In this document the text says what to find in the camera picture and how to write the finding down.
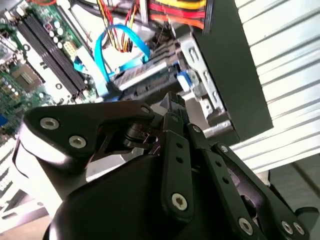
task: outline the red wire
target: red wire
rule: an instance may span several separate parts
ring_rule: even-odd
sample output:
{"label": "red wire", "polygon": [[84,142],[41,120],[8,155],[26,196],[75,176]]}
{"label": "red wire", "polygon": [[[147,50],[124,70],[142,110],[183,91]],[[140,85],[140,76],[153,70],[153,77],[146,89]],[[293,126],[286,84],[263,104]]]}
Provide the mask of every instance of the red wire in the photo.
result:
{"label": "red wire", "polygon": [[200,29],[204,29],[204,27],[205,27],[205,24],[199,20],[186,19],[186,18],[177,17],[177,16],[151,14],[150,18],[152,20],[162,20],[162,21],[171,20],[172,22],[186,24],[186,25],[192,25],[192,26],[198,27]]}
{"label": "red wire", "polygon": [[174,8],[166,7],[164,5],[157,5],[154,3],[150,3],[149,8],[158,12],[163,12],[165,14],[171,14],[171,15],[178,16],[180,18],[187,18],[187,19],[201,19],[206,16],[204,11],[188,12],[188,11],[177,10]]}
{"label": "red wire", "polygon": [[57,0],[52,0],[50,2],[44,2],[42,0],[31,0],[31,2],[38,4],[40,6],[50,6],[57,3]]}

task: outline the black wire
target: black wire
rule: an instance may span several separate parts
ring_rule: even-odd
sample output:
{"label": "black wire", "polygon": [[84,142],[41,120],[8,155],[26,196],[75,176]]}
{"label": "black wire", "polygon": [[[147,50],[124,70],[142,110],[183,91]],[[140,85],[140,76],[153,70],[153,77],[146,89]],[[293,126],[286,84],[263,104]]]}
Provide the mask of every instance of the black wire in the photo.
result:
{"label": "black wire", "polygon": [[[100,8],[97,4],[95,3],[92,3],[92,2],[88,2],[88,1],[85,1],[85,0],[73,0],[71,3],[71,6],[73,5],[78,5],[80,6],[81,8],[83,8],[84,10],[86,10],[87,12],[91,13],[92,15],[96,16],[96,17],[99,17],[101,18],[102,17],[102,14],[100,12]],[[117,8],[115,10],[112,11],[112,15],[116,18],[119,18],[119,19],[126,19],[126,16],[128,14],[128,9],[126,8]],[[143,27],[146,27],[156,33],[159,33],[162,31],[162,25],[161,23],[157,22],[157,21],[149,21],[149,25],[146,25],[146,24],[143,24],[142,23],[142,20],[141,20],[141,17],[139,16],[139,14],[137,14],[133,20],[133,22],[139,26],[143,26]],[[165,35],[169,34],[168,32],[166,31],[162,31]]]}

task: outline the screw hole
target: screw hole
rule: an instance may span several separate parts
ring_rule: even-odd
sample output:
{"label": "screw hole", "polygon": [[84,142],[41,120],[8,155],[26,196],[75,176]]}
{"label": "screw hole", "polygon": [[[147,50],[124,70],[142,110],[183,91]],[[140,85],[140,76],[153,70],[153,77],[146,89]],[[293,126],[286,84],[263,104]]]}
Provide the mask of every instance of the screw hole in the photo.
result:
{"label": "screw hole", "polygon": [[222,180],[224,181],[225,184],[229,184],[229,180],[226,179],[225,177],[223,177]]}
{"label": "screw hole", "polygon": [[46,121],[45,124],[50,127],[53,127],[55,125],[53,121]]}
{"label": "screw hole", "polygon": [[178,163],[180,163],[180,164],[183,164],[183,163],[184,163],[184,160],[183,160],[181,157],[179,157],[179,156],[177,156],[177,157],[175,158],[175,160],[176,160]]}
{"label": "screw hole", "polygon": [[155,144],[158,141],[158,138],[156,136],[149,136],[147,139],[148,144]]}

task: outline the electronic component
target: electronic component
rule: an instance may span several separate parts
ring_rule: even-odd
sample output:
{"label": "electronic component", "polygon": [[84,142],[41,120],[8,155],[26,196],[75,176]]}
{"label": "electronic component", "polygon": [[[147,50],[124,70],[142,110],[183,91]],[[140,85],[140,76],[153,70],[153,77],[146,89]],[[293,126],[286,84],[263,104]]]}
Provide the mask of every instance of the electronic component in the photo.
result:
{"label": "electronic component", "polygon": [[123,92],[120,100],[141,100],[147,104],[161,101],[168,92],[180,93],[180,83],[177,81],[178,66],[170,66],[156,74],[147,77]]}
{"label": "electronic component", "polygon": [[14,51],[5,45],[6,39],[0,36],[0,65],[13,57]]}
{"label": "electronic component", "polygon": [[153,52],[151,59],[147,63],[125,71],[113,83],[123,91],[164,69],[168,69],[180,60],[176,51],[177,46],[175,42],[171,41],[164,44]]}
{"label": "electronic component", "polygon": [[86,89],[82,76],[76,72],[64,53],[56,47],[33,14],[19,22],[17,28],[72,95],[78,95]]}
{"label": "electronic component", "polygon": [[62,29],[62,27],[59,27],[56,32],[59,36],[62,36],[64,34],[64,30]]}
{"label": "electronic component", "polygon": [[53,37],[55,36],[54,31],[49,31],[49,36],[50,36],[51,38],[53,38]]}
{"label": "electronic component", "polygon": [[55,44],[57,44],[57,43],[59,42],[58,37],[54,36],[54,37],[53,37],[53,42],[54,42]]}
{"label": "electronic component", "polygon": [[28,93],[42,84],[41,79],[27,64],[22,65],[12,73],[12,76]]}
{"label": "electronic component", "polygon": [[56,29],[60,28],[61,26],[59,21],[54,21],[53,25]]}
{"label": "electronic component", "polygon": [[0,127],[5,125],[8,122],[8,119],[6,119],[2,114],[0,114]]}
{"label": "electronic component", "polygon": [[74,60],[77,56],[77,48],[76,45],[72,42],[72,41],[66,41],[63,44],[63,48],[64,50],[68,53],[68,55],[70,56],[70,58],[72,60]]}
{"label": "electronic component", "polygon": [[50,35],[51,32],[53,32],[53,31],[52,31],[53,27],[52,27],[52,25],[51,25],[49,22],[45,23],[45,24],[43,25],[43,27],[44,27],[44,29],[49,33],[49,35]]}
{"label": "electronic component", "polygon": [[63,48],[63,45],[62,45],[61,42],[58,42],[58,43],[56,44],[56,46],[58,47],[58,49],[62,49],[62,48]]}

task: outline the memory slot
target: memory slot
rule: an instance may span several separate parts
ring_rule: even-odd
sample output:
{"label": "memory slot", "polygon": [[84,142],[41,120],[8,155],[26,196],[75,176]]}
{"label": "memory slot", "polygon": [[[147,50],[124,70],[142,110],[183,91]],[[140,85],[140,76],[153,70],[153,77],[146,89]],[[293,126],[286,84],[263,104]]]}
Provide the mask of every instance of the memory slot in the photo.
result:
{"label": "memory slot", "polygon": [[57,63],[63,68],[65,73],[71,79],[73,84],[80,90],[86,89],[83,78],[80,74],[74,69],[73,64],[70,60],[62,53],[62,51],[57,47],[53,42],[52,38],[48,33],[43,29],[42,25],[39,23],[37,18],[34,15],[29,15],[25,19],[26,24],[30,29],[34,31],[39,40],[44,44],[46,49],[50,52],[52,57],[57,61]]}
{"label": "memory slot", "polygon": [[17,29],[23,37],[30,43],[33,49],[41,56],[43,62],[52,70],[56,77],[61,81],[63,86],[72,94],[77,95],[79,90],[74,86],[72,81],[66,76],[65,72],[43,47],[42,43],[35,37],[35,34],[27,27],[24,22],[19,22]]}

